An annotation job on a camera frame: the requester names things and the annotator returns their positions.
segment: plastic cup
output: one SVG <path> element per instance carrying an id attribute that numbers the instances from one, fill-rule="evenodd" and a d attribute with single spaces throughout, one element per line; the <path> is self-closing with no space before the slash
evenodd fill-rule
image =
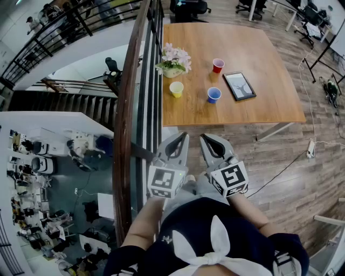
<path id="1" fill-rule="evenodd" d="M 222 96 L 222 92 L 217 87 L 211 87 L 207 90 L 207 95 L 209 96 L 208 102 L 215 104 Z"/>
<path id="2" fill-rule="evenodd" d="M 221 59 L 219 58 L 215 58 L 213 60 L 213 71 L 215 73 L 220 73 L 222 68 L 224 67 L 225 62 L 223 62 Z"/>
<path id="3" fill-rule="evenodd" d="M 172 84 L 170 84 L 169 88 L 170 88 L 172 95 L 175 98 L 180 98 L 182 96 L 182 91 L 184 88 L 183 83 L 181 83 L 179 81 L 174 81 Z"/>

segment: power strip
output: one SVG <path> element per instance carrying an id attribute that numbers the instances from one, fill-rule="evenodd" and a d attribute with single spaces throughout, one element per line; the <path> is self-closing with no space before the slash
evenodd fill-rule
<path id="1" fill-rule="evenodd" d="M 307 157 L 309 159 L 313 158 L 315 156 L 315 143 L 312 139 L 309 141 L 309 146 L 307 149 Z"/>

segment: flower pot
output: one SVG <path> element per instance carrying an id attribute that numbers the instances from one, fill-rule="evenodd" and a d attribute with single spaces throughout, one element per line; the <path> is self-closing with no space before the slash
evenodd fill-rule
<path id="1" fill-rule="evenodd" d="M 163 75 L 167 78 L 174 78 L 183 73 L 181 69 L 178 68 L 163 68 Z"/>

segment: blue cup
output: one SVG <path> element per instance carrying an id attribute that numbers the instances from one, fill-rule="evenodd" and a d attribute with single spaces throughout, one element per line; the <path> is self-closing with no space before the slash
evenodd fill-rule
<path id="1" fill-rule="evenodd" d="M 211 87 L 207 90 L 207 95 L 209 96 L 208 102 L 211 104 L 215 104 L 217 100 L 222 96 L 222 93 L 217 87 Z"/>

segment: red cup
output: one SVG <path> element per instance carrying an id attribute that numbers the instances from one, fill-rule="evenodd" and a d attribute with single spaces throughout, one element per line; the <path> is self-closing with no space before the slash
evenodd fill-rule
<path id="1" fill-rule="evenodd" d="M 222 68 L 224 67 L 225 62 L 223 62 L 221 59 L 219 58 L 215 58 L 213 60 L 213 71 L 215 73 L 220 73 Z"/>

